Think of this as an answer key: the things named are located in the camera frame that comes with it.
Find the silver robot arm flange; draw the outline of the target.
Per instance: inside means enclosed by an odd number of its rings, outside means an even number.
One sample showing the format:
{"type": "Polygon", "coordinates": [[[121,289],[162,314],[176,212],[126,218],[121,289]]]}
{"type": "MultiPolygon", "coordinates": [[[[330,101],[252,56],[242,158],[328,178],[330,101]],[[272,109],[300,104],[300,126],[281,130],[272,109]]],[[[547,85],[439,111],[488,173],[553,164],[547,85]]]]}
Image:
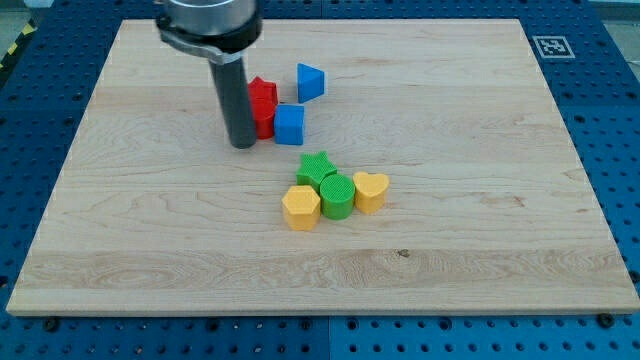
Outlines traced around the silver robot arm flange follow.
{"type": "Polygon", "coordinates": [[[155,24],[172,48],[226,65],[260,37],[262,7],[258,0],[167,0],[155,24]]]}

